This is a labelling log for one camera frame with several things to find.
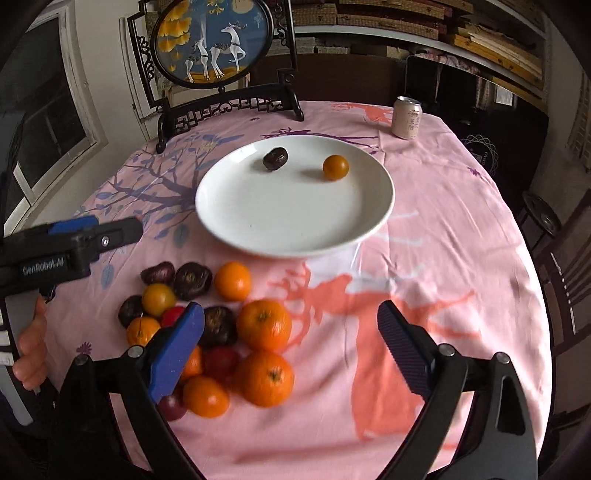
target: blue gripper pad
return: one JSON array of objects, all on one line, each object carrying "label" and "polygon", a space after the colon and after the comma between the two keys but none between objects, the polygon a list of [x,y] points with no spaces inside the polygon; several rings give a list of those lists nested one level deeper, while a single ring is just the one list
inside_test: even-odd
[{"label": "blue gripper pad", "polygon": [[174,391],[204,328],[205,314],[201,305],[189,303],[174,325],[174,331],[168,341],[152,362],[148,394],[155,403]]},{"label": "blue gripper pad", "polygon": [[[416,335],[422,332],[415,332],[412,329],[422,330],[424,336]],[[427,401],[431,396],[431,376],[434,365],[428,348],[431,347],[431,343],[435,346],[435,343],[421,327],[409,325],[391,300],[383,302],[378,308],[378,330],[410,391],[421,395],[423,400]],[[422,340],[428,343],[420,345],[418,342]]]},{"label": "blue gripper pad", "polygon": [[84,217],[73,218],[72,220],[65,220],[64,222],[56,222],[52,224],[48,234],[57,235],[58,233],[73,233],[98,224],[99,219],[97,217],[86,215]]}]

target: wooden chair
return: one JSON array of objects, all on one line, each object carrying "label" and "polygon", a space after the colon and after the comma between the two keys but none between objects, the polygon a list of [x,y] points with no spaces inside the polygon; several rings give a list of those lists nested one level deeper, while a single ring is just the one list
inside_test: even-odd
[{"label": "wooden chair", "polygon": [[550,321],[553,400],[538,465],[543,480],[591,478],[591,189],[534,258]]},{"label": "wooden chair", "polygon": [[554,356],[591,335],[591,189],[534,259],[548,302]]}]

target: screw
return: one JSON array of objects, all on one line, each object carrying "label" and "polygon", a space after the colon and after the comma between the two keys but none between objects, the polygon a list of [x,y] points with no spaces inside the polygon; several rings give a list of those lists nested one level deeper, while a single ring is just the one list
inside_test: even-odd
[{"label": "screw", "polygon": [[79,367],[84,365],[88,361],[88,355],[81,353],[74,359],[74,363]]},{"label": "screw", "polygon": [[139,358],[144,353],[144,347],[139,345],[134,345],[129,350],[127,350],[127,355],[131,358]]},{"label": "screw", "polygon": [[442,343],[439,345],[439,353],[443,356],[454,356],[456,353],[456,349],[452,347],[449,343]]},{"label": "screw", "polygon": [[495,355],[495,358],[498,362],[507,365],[508,363],[511,362],[511,358],[509,358],[509,355],[507,355],[504,352],[499,352]]}]

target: fruit pile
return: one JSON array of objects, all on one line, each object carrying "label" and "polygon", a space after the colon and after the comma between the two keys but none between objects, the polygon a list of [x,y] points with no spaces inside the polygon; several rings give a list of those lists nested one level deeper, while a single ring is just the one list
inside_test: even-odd
[{"label": "fruit pile", "polygon": [[[205,295],[212,283],[225,300],[245,301],[251,275],[238,263],[229,262],[213,278],[211,270],[195,262],[175,270],[162,262],[142,271],[147,285],[142,295],[123,302],[119,321],[130,346],[146,346],[156,332],[175,324],[184,312],[177,302]],[[255,300],[238,316],[223,305],[204,309],[205,329],[187,361],[177,388],[158,407],[168,421],[187,410],[205,418],[223,415],[230,406],[230,391],[258,407],[275,407],[290,396],[294,385],[291,365],[276,352],[291,335],[291,317],[280,303]],[[244,360],[233,346],[243,341],[252,350]]]}]

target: small orange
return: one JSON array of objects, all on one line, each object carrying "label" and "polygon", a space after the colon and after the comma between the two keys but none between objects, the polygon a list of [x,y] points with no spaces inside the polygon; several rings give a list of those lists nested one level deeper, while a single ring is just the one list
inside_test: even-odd
[{"label": "small orange", "polygon": [[213,378],[199,375],[185,383],[183,405],[195,415],[213,419],[226,413],[230,406],[230,395]]},{"label": "small orange", "polygon": [[296,376],[287,361],[272,352],[254,352],[234,374],[242,396],[257,407],[275,407],[291,395]]},{"label": "small orange", "polygon": [[189,355],[189,360],[183,369],[183,373],[181,373],[180,381],[185,381],[191,377],[196,377],[197,375],[201,375],[203,373],[203,362],[201,357],[201,349],[199,346],[196,346],[191,355]]},{"label": "small orange", "polygon": [[253,350],[279,350],[291,335],[291,317],[281,303],[256,300],[246,305],[236,321],[238,336]]},{"label": "small orange", "polygon": [[217,292],[228,301],[244,301],[251,292],[251,273],[238,262],[228,262],[216,274]]},{"label": "small orange", "polygon": [[329,180],[340,180],[349,173],[349,163],[341,155],[331,155],[322,164],[324,176]]},{"label": "small orange", "polygon": [[166,310],[177,303],[173,289],[163,283],[148,285],[142,295],[142,307],[154,317],[160,317]]},{"label": "small orange", "polygon": [[127,343],[130,346],[146,346],[160,328],[158,320],[152,317],[138,317],[127,327]]}]

